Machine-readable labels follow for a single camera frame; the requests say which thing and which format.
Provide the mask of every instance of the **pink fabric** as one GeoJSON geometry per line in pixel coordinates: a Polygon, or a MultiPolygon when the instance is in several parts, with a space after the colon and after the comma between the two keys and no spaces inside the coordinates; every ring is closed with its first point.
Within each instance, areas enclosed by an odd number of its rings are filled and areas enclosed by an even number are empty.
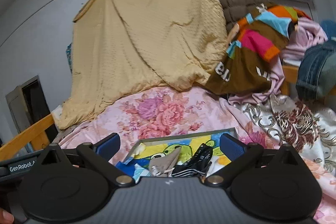
{"type": "MultiPolygon", "coordinates": [[[[110,160],[123,160],[140,138],[163,137],[195,132],[236,128],[243,143],[257,142],[264,148],[278,149],[262,128],[228,101],[200,87],[186,92],[156,87],[117,100],[91,122],[83,122],[59,145],[75,148],[83,142],[96,143],[112,132],[121,139],[119,152],[110,160]]],[[[336,224],[336,178],[318,164],[305,160],[319,182],[323,199],[314,219],[320,224],[336,224]]]]}
{"type": "Polygon", "coordinates": [[[300,17],[298,30],[290,36],[288,45],[280,53],[280,58],[302,60],[307,49],[327,40],[326,33],[318,23],[306,17],[300,17]]]}
{"type": "Polygon", "coordinates": [[[273,43],[256,31],[246,30],[241,39],[241,45],[256,52],[261,58],[264,58],[265,53],[273,46],[273,43]]]}
{"type": "Polygon", "coordinates": [[[271,88],[265,93],[250,93],[247,95],[233,95],[229,97],[230,104],[238,103],[251,103],[259,104],[265,102],[270,94],[280,94],[280,86],[282,85],[285,76],[282,70],[282,65],[279,56],[275,56],[269,62],[270,67],[270,81],[272,82],[271,88]]]}

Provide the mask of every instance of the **wooden bed frame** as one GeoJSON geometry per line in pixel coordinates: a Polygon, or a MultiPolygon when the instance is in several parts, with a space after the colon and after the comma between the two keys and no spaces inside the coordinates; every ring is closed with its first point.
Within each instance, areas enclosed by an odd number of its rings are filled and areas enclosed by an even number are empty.
{"type": "MultiPolygon", "coordinates": [[[[283,73],[285,81],[281,86],[281,93],[289,95],[290,84],[295,84],[298,74],[298,67],[283,65],[283,73]]],[[[336,87],[334,87],[329,95],[336,95],[336,87]]],[[[49,144],[49,140],[45,130],[54,124],[51,114],[39,120],[20,134],[15,136],[11,141],[0,148],[0,161],[12,158],[27,143],[31,143],[34,150],[45,148],[49,144]]]]}

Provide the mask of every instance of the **black circular disc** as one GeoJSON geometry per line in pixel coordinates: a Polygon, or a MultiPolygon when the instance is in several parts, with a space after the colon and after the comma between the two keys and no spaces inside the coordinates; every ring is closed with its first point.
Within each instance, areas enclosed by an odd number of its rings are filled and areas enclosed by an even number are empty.
{"type": "Polygon", "coordinates": [[[24,177],[19,192],[29,216],[72,222],[101,208],[109,188],[105,178],[92,170],[50,164],[43,167],[43,172],[24,177]]]}
{"type": "Polygon", "coordinates": [[[295,165],[253,169],[238,175],[231,194],[249,214],[273,221],[312,216],[320,204],[321,189],[313,176],[300,174],[295,165]]]}

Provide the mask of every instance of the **light blue fabric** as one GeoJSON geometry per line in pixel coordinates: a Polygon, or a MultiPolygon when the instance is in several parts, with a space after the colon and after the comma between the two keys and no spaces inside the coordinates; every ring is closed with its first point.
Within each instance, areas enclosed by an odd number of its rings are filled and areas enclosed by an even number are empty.
{"type": "Polygon", "coordinates": [[[240,41],[238,40],[235,40],[233,42],[231,42],[230,46],[228,47],[228,49],[226,50],[226,53],[229,55],[229,57],[231,59],[234,59],[235,58],[235,48],[236,47],[239,47],[241,48],[242,47],[242,44],[240,41]]]}
{"type": "Polygon", "coordinates": [[[69,67],[70,67],[70,71],[72,73],[71,48],[72,48],[72,43],[70,43],[70,45],[67,46],[66,53],[67,53],[67,59],[68,59],[68,64],[69,64],[69,67]]]}
{"type": "Polygon", "coordinates": [[[248,13],[246,15],[246,20],[249,24],[251,24],[254,21],[254,19],[252,18],[252,15],[250,13],[248,13]]]}
{"type": "Polygon", "coordinates": [[[135,171],[134,171],[133,178],[135,180],[135,183],[139,182],[140,177],[150,177],[151,176],[151,173],[146,168],[143,168],[139,164],[135,164],[134,167],[135,167],[135,171]]]}
{"type": "Polygon", "coordinates": [[[289,38],[288,36],[288,26],[292,19],[289,17],[277,17],[271,12],[262,12],[255,20],[260,20],[263,23],[271,26],[274,30],[281,33],[283,36],[289,38]]]}

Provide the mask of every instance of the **finger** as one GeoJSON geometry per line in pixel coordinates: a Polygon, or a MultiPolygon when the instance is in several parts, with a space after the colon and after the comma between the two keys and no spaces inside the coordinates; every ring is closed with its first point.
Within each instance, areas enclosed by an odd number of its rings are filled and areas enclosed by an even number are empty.
{"type": "Polygon", "coordinates": [[[13,222],[14,216],[0,208],[0,224],[12,224],[13,222]]]}

